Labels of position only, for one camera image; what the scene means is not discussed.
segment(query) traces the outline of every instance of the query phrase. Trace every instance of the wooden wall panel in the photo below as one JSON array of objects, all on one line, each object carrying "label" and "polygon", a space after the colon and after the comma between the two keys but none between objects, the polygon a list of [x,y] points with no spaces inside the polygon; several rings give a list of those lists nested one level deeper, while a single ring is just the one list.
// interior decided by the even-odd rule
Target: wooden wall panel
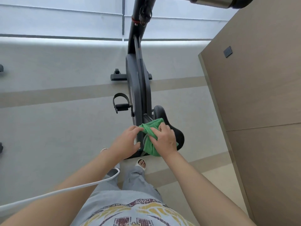
[{"label": "wooden wall panel", "polygon": [[301,122],[300,6],[254,0],[201,52],[226,130]]},{"label": "wooden wall panel", "polygon": [[301,124],[227,134],[257,225],[301,225]]}]

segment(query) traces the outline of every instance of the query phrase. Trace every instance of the bike saddle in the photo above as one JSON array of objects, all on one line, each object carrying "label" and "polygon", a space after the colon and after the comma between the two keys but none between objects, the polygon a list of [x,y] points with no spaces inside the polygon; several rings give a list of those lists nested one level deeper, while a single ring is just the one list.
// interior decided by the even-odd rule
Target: bike saddle
[{"label": "bike saddle", "polygon": [[177,146],[177,150],[180,150],[184,144],[184,134],[179,129],[176,129],[174,126],[172,126],[169,123],[164,108],[160,105],[156,105],[155,108],[153,109],[153,119],[156,120],[159,118],[163,118],[164,123],[166,125],[169,125],[170,129],[172,129],[175,132],[175,139],[179,144]]}]

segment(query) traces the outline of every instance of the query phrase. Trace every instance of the white cable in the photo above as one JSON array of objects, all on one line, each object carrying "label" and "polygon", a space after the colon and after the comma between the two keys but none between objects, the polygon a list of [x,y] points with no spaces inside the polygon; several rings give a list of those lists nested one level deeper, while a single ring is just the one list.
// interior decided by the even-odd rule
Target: white cable
[{"label": "white cable", "polygon": [[53,192],[50,192],[50,193],[47,193],[47,194],[43,194],[43,195],[40,195],[40,196],[31,197],[31,198],[28,198],[28,199],[25,199],[25,200],[22,200],[22,201],[16,201],[16,202],[13,202],[13,203],[10,203],[10,204],[2,205],[2,206],[0,206],[0,212],[8,210],[8,209],[12,209],[13,207],[16,207],[18,205],[29,204],[32,201],[42,199],[42,198],[45,198],[45,197],[49,197],[49,196],[52,196],[52,195],[55,195],[55,194],[63,193],[63,192],[70,191],[70,190],[77,190],[77,189],[85,188],[85,187],[88,187],[88,186],[94,186],[94,185],[97,185],[101,182],[109,181],[109,180],[115,178],[120,173],[120,170],[118,168],[114,167],[114,169],[117,170],[117,173],[115,175],[113,175],[112,177],[110,177],[110,178],[106,178],[106,179],[100,180],[98,182],[92,182],[92,183],[83,184],[83,185],[80,185],[80,186],[74,186],[74,187],[69,187],[69,188],[65,188],[65,189],[62,189],[62,190],[56,190],[56,191],[53,191]]}]

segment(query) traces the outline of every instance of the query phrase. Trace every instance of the forearm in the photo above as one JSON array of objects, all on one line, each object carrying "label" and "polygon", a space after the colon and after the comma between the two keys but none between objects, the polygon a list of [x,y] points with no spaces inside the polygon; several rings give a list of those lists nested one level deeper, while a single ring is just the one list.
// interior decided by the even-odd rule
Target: forearm
[{"label": "forearm", "polygon": [[[112,152],[110,154],[109,149],[105,150],[67,178],[56,190],[99,181],[119,160]],[[89,186],[37,200],[10,217],[1,226],[70,225],[95,187],[96,185]]]},{"label": "forearm", "polygon": [[254,225],[248,216],[178,152],[164,159],[200,225]]}]

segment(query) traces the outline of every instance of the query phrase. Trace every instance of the white t-shirt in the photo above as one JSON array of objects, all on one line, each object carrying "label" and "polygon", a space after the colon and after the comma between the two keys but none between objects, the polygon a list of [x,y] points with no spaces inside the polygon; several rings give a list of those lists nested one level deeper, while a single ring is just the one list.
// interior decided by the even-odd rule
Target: white t-shirt
[{"label": "white t-shirt", "polygon": [[149,194],[101,191],[90,197],[71,226],[193,226]]}]

